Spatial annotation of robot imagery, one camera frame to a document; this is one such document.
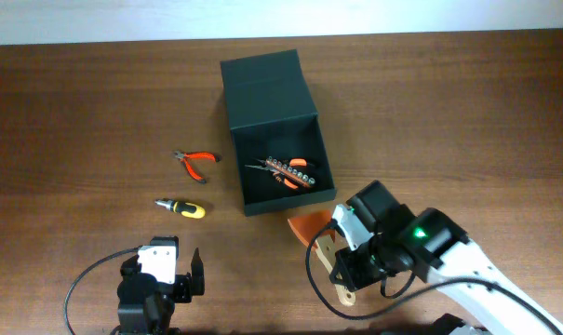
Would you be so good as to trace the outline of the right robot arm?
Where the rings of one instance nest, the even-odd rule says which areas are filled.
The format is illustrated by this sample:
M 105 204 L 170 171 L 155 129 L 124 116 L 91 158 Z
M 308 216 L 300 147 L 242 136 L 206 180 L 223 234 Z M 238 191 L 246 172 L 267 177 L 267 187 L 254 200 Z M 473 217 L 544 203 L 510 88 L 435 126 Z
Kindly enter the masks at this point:
M 356 292 L 410 272 L 457 302 L 492 334 L 563 334 L 563 324 L 509 280 L 442 211 L 418 215 L 373 181 L 335 207 L 330 224 L 347 242 L 329 279 Z

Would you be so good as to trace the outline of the black cardboard box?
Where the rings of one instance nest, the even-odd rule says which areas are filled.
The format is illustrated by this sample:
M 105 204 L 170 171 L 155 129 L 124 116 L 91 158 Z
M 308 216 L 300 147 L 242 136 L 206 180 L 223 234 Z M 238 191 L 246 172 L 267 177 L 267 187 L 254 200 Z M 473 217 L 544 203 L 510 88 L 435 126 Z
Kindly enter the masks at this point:
M 228 114 L 246 216 L 330 201 L 337 190 L 319 125 L 319 115 L 295 49 L 221 62 Z M 314 181 L 296 190 L 275 179 L 263 162 L 287 166 Z

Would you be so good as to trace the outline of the orange scraper wooden handle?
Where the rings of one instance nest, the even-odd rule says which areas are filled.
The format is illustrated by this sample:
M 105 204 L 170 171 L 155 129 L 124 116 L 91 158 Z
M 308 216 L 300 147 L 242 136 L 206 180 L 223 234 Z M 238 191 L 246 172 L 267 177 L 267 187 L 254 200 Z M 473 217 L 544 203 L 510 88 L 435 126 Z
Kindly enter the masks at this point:
M 331 220 L 328 209 L 313 212 L 307 215 L 294 216 L 288 219 L 288 224 L 297 238 L 305 245 L 311 242 L 315 234 Z M 325 266 L 330 274 L 336 264 L 335 232 L 325 231 L 320 235 L 313 245 L 316 256 Z M 344 306 L 353 306 L 356 301 L 354 293 L 348 291 L 345 286 L 335 284 L 335 289 L 340 303 Z

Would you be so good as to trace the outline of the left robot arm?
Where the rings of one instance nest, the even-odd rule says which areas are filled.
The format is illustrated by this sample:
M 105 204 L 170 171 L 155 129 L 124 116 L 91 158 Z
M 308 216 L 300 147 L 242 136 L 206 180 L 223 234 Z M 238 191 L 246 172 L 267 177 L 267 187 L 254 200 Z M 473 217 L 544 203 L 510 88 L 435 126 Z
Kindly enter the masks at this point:
M 179 238 L 161 236 L 136 249 L 120 268 L 117 288 L 121 334 L 165 335 L 180 330 L 170 325 L 178 304 L 190 303 L 205 294 L 204 264 L 194 251 L 191 271 L 177 273 Z

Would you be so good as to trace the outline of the yellow black stubby screwdriver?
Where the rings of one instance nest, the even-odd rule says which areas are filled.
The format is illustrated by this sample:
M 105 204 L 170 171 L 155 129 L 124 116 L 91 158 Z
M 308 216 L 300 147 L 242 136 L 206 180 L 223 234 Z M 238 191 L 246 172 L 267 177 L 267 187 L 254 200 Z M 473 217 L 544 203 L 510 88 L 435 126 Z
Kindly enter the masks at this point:
M 154 202 L 159 207 L 178 213 L 186 218 L 202 219 L 206 216 L 206 210 L 194 203 L 173 199 L 156 199 Z

